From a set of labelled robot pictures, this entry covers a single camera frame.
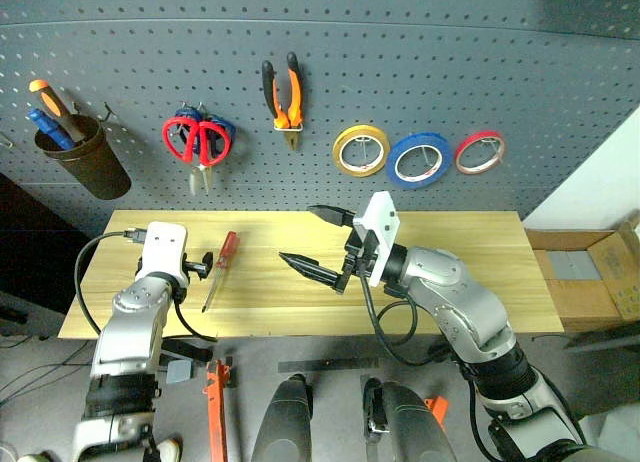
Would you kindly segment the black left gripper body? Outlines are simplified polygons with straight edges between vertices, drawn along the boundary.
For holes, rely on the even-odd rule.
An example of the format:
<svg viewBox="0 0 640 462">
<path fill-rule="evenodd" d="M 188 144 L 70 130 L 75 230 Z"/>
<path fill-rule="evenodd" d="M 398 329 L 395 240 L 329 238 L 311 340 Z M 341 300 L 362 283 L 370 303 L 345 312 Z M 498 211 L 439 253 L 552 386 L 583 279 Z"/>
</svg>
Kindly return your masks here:
<svg viewBox="0 0 640 462">
<path fill-rule="evenodd" d="M 187 254 L 182 256 L 181 267 L 187 279 L 190 279 L 190 273 L 195 273 L 200 280 L 204 278 L 204 263 L 188 261 Z"/>
</svg>

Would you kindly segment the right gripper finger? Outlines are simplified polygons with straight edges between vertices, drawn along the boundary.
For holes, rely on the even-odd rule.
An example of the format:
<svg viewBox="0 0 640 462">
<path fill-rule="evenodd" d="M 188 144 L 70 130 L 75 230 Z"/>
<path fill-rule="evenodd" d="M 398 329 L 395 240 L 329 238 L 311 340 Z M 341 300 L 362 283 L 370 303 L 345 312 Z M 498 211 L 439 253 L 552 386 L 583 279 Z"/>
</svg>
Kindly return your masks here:
<svg viewBox="0 0 640 462">
<path fill-rule="evenodd" d="M 344 291 L 345 285 L 342 283 L 342 275 L 322 267 L 317 260 L 286 252 L 280 252 L 279 256 L 303 277 L 329 286 L 336 292 Z"/>
<path fill-rule="evenodd" d="M 343 208 L 329 205 L 311 205 L 307 207 L 307 211 L 316 215 L 325 222 L 332 225 L 342 227 L 352 227 L 355 213 Z"/>
</svg>

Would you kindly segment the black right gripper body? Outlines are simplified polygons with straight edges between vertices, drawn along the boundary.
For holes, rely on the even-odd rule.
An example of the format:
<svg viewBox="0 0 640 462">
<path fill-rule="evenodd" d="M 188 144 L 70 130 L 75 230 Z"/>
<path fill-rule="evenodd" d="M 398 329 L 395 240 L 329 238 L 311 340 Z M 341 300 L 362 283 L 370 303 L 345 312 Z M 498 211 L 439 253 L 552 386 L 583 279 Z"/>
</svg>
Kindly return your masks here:
<svg viewBox="0 0 640 462">
<path fill-rule="evenodd" d="M 334 284 L 337 293 L 343 293 L 352 275 L 369 275 L 369 266 L 377 259 L 376 250 L 379 242 L 374 231 L 366 230 L 364 235 L 359 235 L 356 229 L 352 229 L 345 243 L 346 255 L 343 261 L 341 273 Z"/>
</svg>

